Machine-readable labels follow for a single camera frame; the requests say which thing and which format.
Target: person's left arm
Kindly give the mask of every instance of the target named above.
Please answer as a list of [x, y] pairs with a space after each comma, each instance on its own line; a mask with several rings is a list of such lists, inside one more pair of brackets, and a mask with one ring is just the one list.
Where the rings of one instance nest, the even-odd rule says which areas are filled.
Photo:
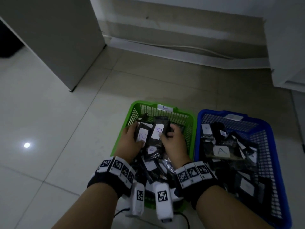
[[[142, 148], [143, 141], [135, 142], [134, 132], [137, 122], [122, 130], [114, 156], [124, 159], [129, 164]], [[52, 229], [67, 228], [110, 228], [116, 209], [118, 195], [106, 183], [95, 183], [89, 186], [57, 221]]]

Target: person's right hand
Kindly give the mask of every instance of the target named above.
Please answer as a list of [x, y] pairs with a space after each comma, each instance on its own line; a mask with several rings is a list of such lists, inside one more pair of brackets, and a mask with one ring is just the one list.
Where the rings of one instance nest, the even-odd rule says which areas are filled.
[[170, 124], [170, 127], [174, 132], [168, 132], [167, 135], [172, 137], [167, 138], [164, 134], [161, 134], [160, 139], [174, 168], [178, 169], [192, 160], [187, 154], [185, 139], [179, 126]]

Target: blue plastic basket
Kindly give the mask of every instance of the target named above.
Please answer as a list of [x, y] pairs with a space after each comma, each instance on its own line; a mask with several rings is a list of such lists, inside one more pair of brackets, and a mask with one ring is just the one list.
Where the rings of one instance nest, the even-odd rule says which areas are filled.
[[[240, 121], [225, 118], [229, 114], [242, 116], [243, 118]], [[201, 110], [197, 118], [194, 161], [199, 160], [199, 143], [202, 135], [201, 124], [210, 124], [216, 121], [223, 123], [227, 132], [235, 131], [241, 137], [259, 144], [260, 154], [257, 158], [259, 175], [270, 178], [273, 182], [271, 200], [271, 215], [273, 217], [268, 223], [275, 228], [291, 228], [291, 215], [271, 126], [261, 119], [251, 118], [245, 114], [208, 109]]]

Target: person's right arm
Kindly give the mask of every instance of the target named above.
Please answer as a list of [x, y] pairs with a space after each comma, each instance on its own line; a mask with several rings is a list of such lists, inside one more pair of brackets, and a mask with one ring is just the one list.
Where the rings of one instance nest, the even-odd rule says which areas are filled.
[[[191, 162], [180, 128], [170, 125], [174, 132], [160, 138], [175, 169]], [[211, 186], [198, 199], [196, 212], [207, 229], [271, 229], [273, 228], [240, 201], [219, 186]]]

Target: bright light spot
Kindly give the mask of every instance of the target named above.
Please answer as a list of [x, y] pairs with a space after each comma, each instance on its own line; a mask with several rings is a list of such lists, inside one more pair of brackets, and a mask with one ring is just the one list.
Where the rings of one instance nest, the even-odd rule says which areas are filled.
[[25, 143], [23, 147], [28, 148], [30, 145], [30, 143]]

